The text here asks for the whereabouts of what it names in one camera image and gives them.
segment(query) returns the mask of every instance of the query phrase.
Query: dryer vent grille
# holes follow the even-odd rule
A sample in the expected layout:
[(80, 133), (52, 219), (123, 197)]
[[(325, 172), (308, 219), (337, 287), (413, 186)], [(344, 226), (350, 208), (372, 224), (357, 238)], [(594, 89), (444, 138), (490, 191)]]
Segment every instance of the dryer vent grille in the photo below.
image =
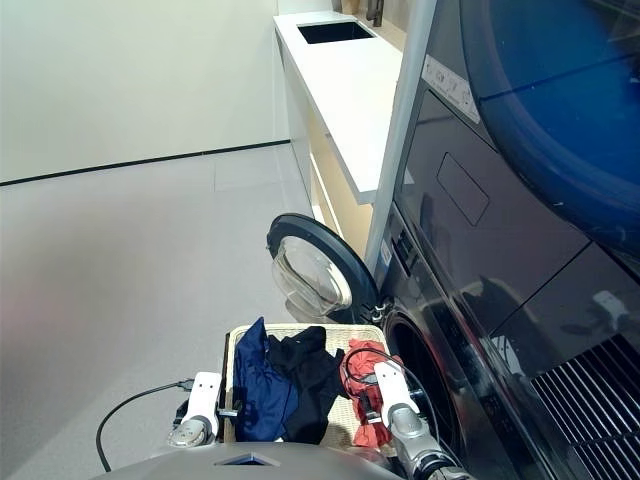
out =
[(640, 354), (621, 335), (534, 378), (595, 479), (640, 478)]

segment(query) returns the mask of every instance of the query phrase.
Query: laundry basket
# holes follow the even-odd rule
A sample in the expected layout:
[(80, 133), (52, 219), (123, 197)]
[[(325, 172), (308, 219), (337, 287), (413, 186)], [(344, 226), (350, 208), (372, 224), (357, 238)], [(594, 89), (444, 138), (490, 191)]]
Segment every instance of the laundry basket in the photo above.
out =
[[(282, 340), (284, 337), (292, 337), (308, 327), (315, 324), (271, 324), (265, 325), (267, 335), (273, 335), (277, 339)], [(384, 350), (389, 353), (387, 342), (385, 341), (382, 331), (373, 325), (334, 325), (322, 324), (327, 331), (326, 349), (331, 355), (336, 354), (336, 350), (342, 348), (345, 353), (349, 351), (349, 340), (352, 338), (358, 340), (373, 340), (382, 343)], [(246, 325), (238, 327), (229, 333), (226, 355), (226, 387), (225, 387), (225, 405), (230, 407), (233, 403), (233, 360), (235, 346), (238, 344), (242, 336), (249, 330), (251, 326)], [(334, 447), (345, 449), (353, 445), (353, 436), (360, 426), (359, 420), (356, 418), (351, 400), (347, 400), (341, 396), (336, 401), (329, 412), (329, 426), (320, 445), (325, 447)], [(233, 425), (229, 419), (224, 420), (224, 442), (235, 442), (235, 432)]]

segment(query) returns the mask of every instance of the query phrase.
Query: red clothing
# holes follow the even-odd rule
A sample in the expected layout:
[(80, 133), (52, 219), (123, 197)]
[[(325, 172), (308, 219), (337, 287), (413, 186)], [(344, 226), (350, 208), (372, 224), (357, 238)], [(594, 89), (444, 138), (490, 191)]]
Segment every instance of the red clothing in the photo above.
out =
[[(380, 342), (374, 342), (371, 340), (349, 340), (350, 350), (345, 355), (345, 359), (349, 357), (351, 351), (358, 348), (375, 348), (384, 352), (384, 346)], [(365, 377), (373, 372), (373, 366), (376, 363), (384, 362), (386, 359), (374, 352), (359, 352), (349, 359), (349, 372), (354, 377)], [(342, 384), (344, 389), (351, 398), (353, 404), (353, 411), (356, 417), (360, 420), (360, 426), (356, 431), (353, 438), (353, 444), (358, 447), (372, 447), (376, 448), (385, 443), (389, 443), (391, 440), (391, 434), (389, 430), (380, 423), (370, 424), (367, 422), (366, 412), (361, 405), (359, 394), (365, 392), (371, 403), (371, 407), (378, 413), (382, 409), (382, 395), (377, 385), (365, 385), (363, 383), (356, 382), (353, 379), (346, 378), (346, 369), (344, 366), (344, 360), (340, 368), (340, 377), (342, 378)]]

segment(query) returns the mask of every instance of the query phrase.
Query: clothing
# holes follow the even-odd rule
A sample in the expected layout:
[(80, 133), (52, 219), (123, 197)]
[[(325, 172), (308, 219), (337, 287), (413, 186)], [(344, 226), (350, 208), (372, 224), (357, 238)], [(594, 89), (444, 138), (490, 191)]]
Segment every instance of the clothing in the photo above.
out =
[[(356, 340), (354, 338), (349, 340), (349, 348), (349, 353), (358, 348), (375, 348), (382, 352), (385, 351), (384, 345), (380, 342)], [(374, 373), (373, 366), (376, 363), (384, 361), (384, 357), (374, 352), (359, 352), (349, 359), (349, 372), (354, 377), (366, 377)], [(366, 417), (367, 407), (372, 408), (378, 413), (382, 409), (382, 394), (380, 393), (380, 388), (377, 385), (365, 385), (353, 379), (347, 379), (344, 362), (340, 368), (340, 376), (344, 384), (344, 389), (351, 398), (353, 411), (356, 417), (358, 417), (358, 420), (360, 420), (360, 426), (353, 438), (353, 444), (358, 447), (377, 448), (385, 443), (389, 443), (389, 441), (391, 441), (391, 433), (389, 433), (389, 430), (387, 430), (382, 423), (368, 423)], [(368, 399), (368, 406), (363, 405), (363, 399), (361, 398), (363, 395), (366, 395)]]
[(344, 351), (334, 358), (325, 350), (326, 338), (326, 330), (317, 326), (281, 341), (269, 336), (267, 359), (298, 392), (298, 408), (284, 422), (285, 441), (319, 444), (333, 402), (339, 394), (346, 397), (339, 374)]
[(242, 402), (235, 424), (241, 442), (271, 442), (285, 433), (284, 422), (298, 407), (292, 383), (267, 361), (269, 341), (260, 317), (237, 343), (233, 401)]

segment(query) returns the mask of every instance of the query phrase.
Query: sink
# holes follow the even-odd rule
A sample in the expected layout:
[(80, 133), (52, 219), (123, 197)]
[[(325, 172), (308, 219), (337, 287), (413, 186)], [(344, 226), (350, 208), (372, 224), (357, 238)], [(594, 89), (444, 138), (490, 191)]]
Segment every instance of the sink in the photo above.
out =
[(298, 30), (307, 43), (342, 42), (373, 37), (358, 22), (353, 21), (299, 26)]

